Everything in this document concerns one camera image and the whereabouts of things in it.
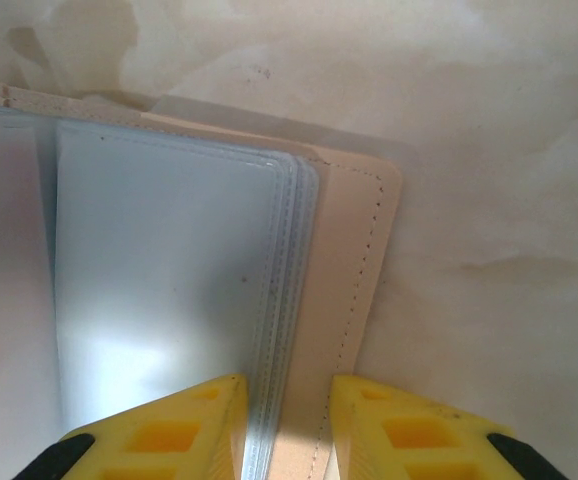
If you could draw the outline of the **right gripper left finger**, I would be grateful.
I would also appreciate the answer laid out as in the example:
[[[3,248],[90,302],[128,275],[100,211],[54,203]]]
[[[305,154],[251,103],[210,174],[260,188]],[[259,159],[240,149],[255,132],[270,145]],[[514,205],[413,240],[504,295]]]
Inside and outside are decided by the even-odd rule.
[[[241,374],[75,429],[18,479],[239,479],[248,420]]]

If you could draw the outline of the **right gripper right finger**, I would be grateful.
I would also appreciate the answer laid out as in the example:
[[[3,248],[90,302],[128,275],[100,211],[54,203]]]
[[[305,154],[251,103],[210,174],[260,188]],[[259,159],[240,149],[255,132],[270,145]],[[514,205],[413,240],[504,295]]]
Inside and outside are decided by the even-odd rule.
[[[329,417],[343,479],[560,479],[508,428],[358,376],[336,375]]]

